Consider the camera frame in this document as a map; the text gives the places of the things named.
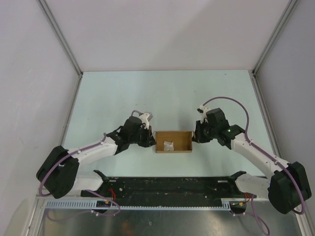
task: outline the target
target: gray floor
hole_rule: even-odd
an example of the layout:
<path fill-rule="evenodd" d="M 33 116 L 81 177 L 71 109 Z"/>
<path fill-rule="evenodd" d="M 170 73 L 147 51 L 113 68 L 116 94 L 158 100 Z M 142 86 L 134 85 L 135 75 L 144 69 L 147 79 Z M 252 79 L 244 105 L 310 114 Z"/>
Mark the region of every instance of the gray floor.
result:
<path fill-rule="evenodd" d="M 258 215 L 266 221 L 272 236 L 300 236 L 296 217 L 282 215 L 268 202 L 256 202 Z M 50 210 L 62 219 L 79 210 Z M 228 211 L 123 210 L 114 217 L 90 213 L 52 222 L 43 218 L 38 236 L 262 236 L 251 216 L 233 217 Z"/>

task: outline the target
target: cardboard box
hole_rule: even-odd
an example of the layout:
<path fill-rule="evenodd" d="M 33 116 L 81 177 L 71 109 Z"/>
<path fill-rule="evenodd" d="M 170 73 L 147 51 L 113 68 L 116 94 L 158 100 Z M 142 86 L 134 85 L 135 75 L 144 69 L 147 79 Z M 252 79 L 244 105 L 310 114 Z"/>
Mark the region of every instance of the cardboard box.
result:
<path fill-rule="evenodd" d="M 192 131 L 156 131 L 157 153 L 192 152 Z M 174 151 L 164 151 L 164 141 L 173 142 Z"/>

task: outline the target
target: wall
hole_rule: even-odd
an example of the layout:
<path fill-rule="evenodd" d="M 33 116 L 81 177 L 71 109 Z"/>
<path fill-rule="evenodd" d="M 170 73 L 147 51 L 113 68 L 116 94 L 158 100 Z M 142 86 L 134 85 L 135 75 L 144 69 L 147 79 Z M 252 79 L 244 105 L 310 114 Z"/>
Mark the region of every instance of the wall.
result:
<path fill-rule="evenodd" d="M 252 69 L 289 0 L 47 0 L 83 71 Z"/>
<path fill-rule="evenodd" d="M 78 75 L 34 0 L 0 6 L 0 235 L 20 235 Z"/>
<path fill-rule="evenodd" d="M 302 0 L 258 72 L 283 158 L 301 162 L 315 191 L 315 1 Z M 307 201 L 315 220 L 315 197 Z"/>

